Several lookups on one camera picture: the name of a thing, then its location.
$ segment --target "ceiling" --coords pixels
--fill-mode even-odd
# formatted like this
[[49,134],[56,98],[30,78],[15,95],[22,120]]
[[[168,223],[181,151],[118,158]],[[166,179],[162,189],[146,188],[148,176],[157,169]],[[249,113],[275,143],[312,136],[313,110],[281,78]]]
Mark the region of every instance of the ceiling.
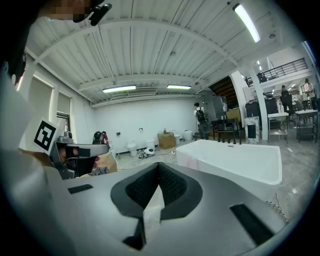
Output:
[[[265,1],[240,1],[259,32],[258,43],[232,10],[238,1],[229,2],[108,0],[112,9],[97,26],[88,19],[39,18],[27,53],[96,107],[128,97],[212,94],[208,87],[244,61],[286,47],[278,39],[285,22]],[[270,39],[270,33],[277,36]],[[191,89],[167,89],[169,84]],[[136,92],[102,91],[125,85],[136,85]]]

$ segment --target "staircase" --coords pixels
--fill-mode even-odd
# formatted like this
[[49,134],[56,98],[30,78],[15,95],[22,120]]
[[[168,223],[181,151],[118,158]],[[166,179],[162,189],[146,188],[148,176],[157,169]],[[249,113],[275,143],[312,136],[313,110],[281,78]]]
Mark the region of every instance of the staircase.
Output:
[[229,76],[214,83],[213,85],[209,86],[209,88],[217,96],[224,96],[226,98],[226,104],[228,108],[233,109],[235,106],[238,106],[236,91]]

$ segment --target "pixelated blurred area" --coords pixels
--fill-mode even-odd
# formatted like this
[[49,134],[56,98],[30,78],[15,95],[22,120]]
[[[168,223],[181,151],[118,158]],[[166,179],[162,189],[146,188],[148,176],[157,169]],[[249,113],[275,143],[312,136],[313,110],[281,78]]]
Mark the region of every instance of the pixelated blurred area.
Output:
[[55,20],[80,20],[90,14],[92,0],[51,0],[47,15]]

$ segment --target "ceiling beam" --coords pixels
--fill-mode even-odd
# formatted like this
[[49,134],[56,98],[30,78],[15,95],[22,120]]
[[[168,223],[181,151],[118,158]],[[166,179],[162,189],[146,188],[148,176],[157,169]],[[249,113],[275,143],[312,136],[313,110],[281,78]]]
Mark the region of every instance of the ceiling beam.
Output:
[[[208,46],[209,48],[215,50],[225,58],[227,58],[229,61],[231,61],[234,65],[237,67],[239,66],[238,62],[225,50],[223,50],[219,45],[214,43],[213,41],[209,40],[208,38],[203,37],[202,35],[195,33],[187,28],[167,23],[164,21],[159,20],[151,20],[151,19],[139,19],[139,18],[123,18],[123,19],[116,19],[116,20],[109,20],[104,23],[99,24],[100,28],[103,29],[117,29],[121,27],[149,27],[152,29],[161,29],[161,30],[167,30],[172,31],[180,35],[184,35],[186,37],[192,38],[198,42],[201,42]],[[56,42],[54,42],[52,45],[47,47],[44,52],[42,52],[41,55],[38,56],[34,60],[35,63],[40,62],[43,60],[46,56],[48,56],[50,53],[52,53],[55,49],[59,48],[60,46],[72,41],[73,39],[90,34],[94,31],[97,31],[97,26],[85,26],[83,28],[80,28],[68,35],[63,36],[62,38],[58,39]]]
[[[197,80],[197,78],[188,77],[188,76],[182,76],[182,75],[173,75],[173,74],[130,74],[130,75],[119,75],[114,77],[117,83],[126,83],[131,81],[148,81],[148,80],[168,80],[168,81],[181,81],[181,82],[187,82],[187,84],[181,84],[181,85],[188,85],[189,83],[193,83]],[[208,81],[204,79],[198,80],[199,83],[205,85]],[[90,82],[86,82],[83,84],[80,84],[79,91],[84,91],[87,89],[93,89],[96,87],[99,87],[101,85],[107,86],[107,85],[113,85],[114,79],[112,77],[102,78]]]

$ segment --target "white toilet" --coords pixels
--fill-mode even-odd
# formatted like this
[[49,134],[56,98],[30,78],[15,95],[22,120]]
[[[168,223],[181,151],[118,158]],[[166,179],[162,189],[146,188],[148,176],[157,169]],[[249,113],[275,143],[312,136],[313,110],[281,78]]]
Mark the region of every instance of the white toilet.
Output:
[[137,144],[134,141],[128,142],[127,148],[132,157],[137,155]]

